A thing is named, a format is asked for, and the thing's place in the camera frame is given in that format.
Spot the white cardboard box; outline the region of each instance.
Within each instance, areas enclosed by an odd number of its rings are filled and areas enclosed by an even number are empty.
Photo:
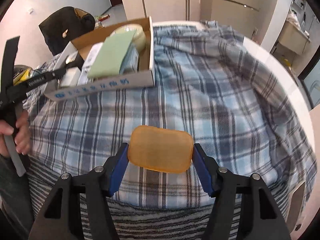
[[[85,60],[94,44],[103,42],[115,29],[130,23],[140,24],[143,27],[143,31],[147,38],[146,48],[139,54],[140,60],[138,72],[108,77],[86,85],[63,89],[58,89],[58,81],[52,80],[48,82],[44,95],[53,101],[63,101],[78,96],[96,93],[98,91],[154,86],[155,70],[151,17],[135,19],[104,28],[98,28],[72,40],[63,50],[60,58],[54,66],[54,70],[61,68],[66,57],[77,50]]]

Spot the plaid cloth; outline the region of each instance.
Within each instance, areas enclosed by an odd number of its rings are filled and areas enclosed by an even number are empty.
[[[316,158],[287,95],[242,46],[243,36],[217,22],[207,27],[154,28],[155,87],[104,91],[58,103],[45,98],[44,86],[29,94],[25,107],[36,163],[29,172],[35,214],[48,192],[40,185],[54,181],[48,172],[75,176],[103,165],[139,125],[187,131],[218,165],[245,176],[260,174],[284,216],[288,192],[300,181],[306,181],[308,199]],[[57,58],[38,71],[51,70]],[[210,213],[214,199],[202,190],[193,165],[185,173],[166,174],[129,163],[110,201],[144,207],[146,213],[148,208],[196,213],[210,205]],[[202,217],[202,227],[207,218]],[[148,238],[139,236],[144,230],[131,235]]]

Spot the silver bolt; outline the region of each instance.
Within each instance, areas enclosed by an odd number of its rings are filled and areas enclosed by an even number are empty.
[[[226,173],[228,171],[228,169],[226,167],[219,167],[219,171],[221,173]]]
[[[67,178],[69,178],[69,176],[70,176],[69,173],[66,172],[66,173],[63,173],[63,174],[61,175],[61,178],[62,178],[62,179],[67,179]]]
[[[260,175],[257,173],[252,174],[252,178],[255,180],[259,180],[260,179]]]
[[[95,172],[101,172],[101,171],[103,171],[103,167],[102,166],[97,166],[97,167],[94,168],[94,171]]]

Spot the human hand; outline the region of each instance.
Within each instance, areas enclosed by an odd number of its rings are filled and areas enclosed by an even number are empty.
[[[16,150],[18,153],[26,155],[30,150],[30,131],[28,122],[28,112],[24,110],[20,118],[16,122],[16,127],[19,129],[14,142],[16,143]],[[9,158],[9,152],[5,145],[3,135],[12,135],[14,129],[8,125],[4,120],[0,120],[0,154]]]

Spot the green paper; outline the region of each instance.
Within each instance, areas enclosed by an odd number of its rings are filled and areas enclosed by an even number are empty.
[[[107,37],[88,72],[88,78],[119,75],[121,63],[135,32],[128,31]]]

